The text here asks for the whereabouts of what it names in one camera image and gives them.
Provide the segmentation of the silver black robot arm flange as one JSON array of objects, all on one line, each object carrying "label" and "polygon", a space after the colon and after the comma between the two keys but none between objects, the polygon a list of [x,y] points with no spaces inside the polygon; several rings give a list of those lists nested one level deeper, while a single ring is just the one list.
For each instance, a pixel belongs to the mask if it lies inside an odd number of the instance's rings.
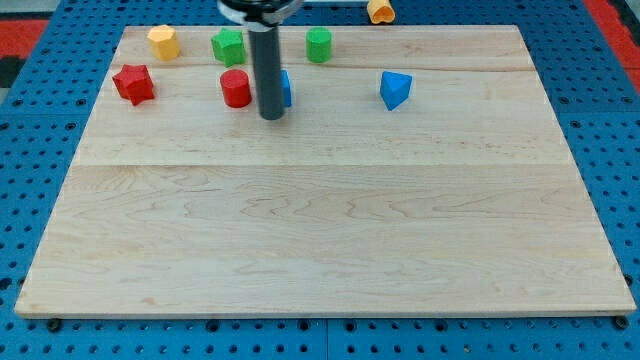
[{"label": "silver black robot arm flange", "polygon": [[303,0],[218,0],[220,13],[228,20],[242,25],[256,23],[278,26],[296,13]]}]

